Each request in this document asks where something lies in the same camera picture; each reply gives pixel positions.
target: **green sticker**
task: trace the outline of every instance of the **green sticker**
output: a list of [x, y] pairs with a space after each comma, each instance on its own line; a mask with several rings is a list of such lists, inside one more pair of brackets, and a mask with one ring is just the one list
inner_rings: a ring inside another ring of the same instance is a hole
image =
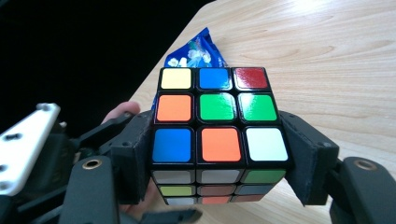
[[163, 196], [190, 196], [191, 186], [161, 186], [160, 191]]
[[284, 170], [251, 170], [248, 171], [243, 183], [249, 184], [275, 184], [283, 178]]
[[234, 119], [234, 100], [231, 94], [203, 94], [200, 97], [201, 119], [232, 120]]
[[274, 102], [269, 95], [241, 93], [242, 116], [247, 121], [273, 121], [277, 119]]

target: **black background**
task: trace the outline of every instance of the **black background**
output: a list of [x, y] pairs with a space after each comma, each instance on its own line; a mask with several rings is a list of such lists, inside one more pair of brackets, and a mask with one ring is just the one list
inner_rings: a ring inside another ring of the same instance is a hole
[[0, 7], [0, 133], [61, 107], [77, 137], [128, 101], [210, 0], [9, 0]]

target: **blue sticker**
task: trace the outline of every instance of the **blue sticker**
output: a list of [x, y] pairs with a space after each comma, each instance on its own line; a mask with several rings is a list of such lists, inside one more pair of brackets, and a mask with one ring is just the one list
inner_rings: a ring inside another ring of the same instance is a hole
[[191, 159], [189, 129], [159, 129], [154, 135], [152, 159], [155, 162], [187, 162]]
[[229, 89], [228, 72], [223, 68], [200, 69], [199, 87], [202, 89]]

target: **metal bolt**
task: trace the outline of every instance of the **metal bolt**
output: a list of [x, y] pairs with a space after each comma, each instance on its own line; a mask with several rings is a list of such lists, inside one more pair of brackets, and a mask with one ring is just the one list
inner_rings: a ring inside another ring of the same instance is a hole
[[101, 165], [102, 165], [102, 161], [90, 160], [90, 161], [86, 161], [84, 164], [82, 164], [82, 168], [84, 168], [85, 170], [93, 170], [95, 168], [98, 168]]
[[8, 182], [0, 182], [0, 190], [5, 190], [9, 188], [9, 183]]
[[22, 138], [22, 134], [21, 133], [10, 133], [10, 134], [7, 134], [6, 136], [4, 136], [4, 139], [6, 141], [18, 140], [20, 138]]
[[370, 161], [355, 160], [353, 163], [363, 170], [375, 171], [377, 169], [376, 165]]
[[7, 168], [8, 168], [8, 166], [5, 164], [0, 165], [0, 173], [4, 172]]

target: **orange sticker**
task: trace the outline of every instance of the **orange sticker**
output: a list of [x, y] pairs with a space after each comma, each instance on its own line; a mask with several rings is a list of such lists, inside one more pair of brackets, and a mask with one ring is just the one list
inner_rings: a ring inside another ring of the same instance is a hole
[[204, 197], [202, 203], [227, 203], [230, 200], [229, 196], [224, 197]]
[[160, 96], [157, 120], [188, 121], [191, 119], [191, 97], [189, 95]]
[[238, 132], [234, 128], [202, 130], [202, 151], [205, 161], [240, 161]]

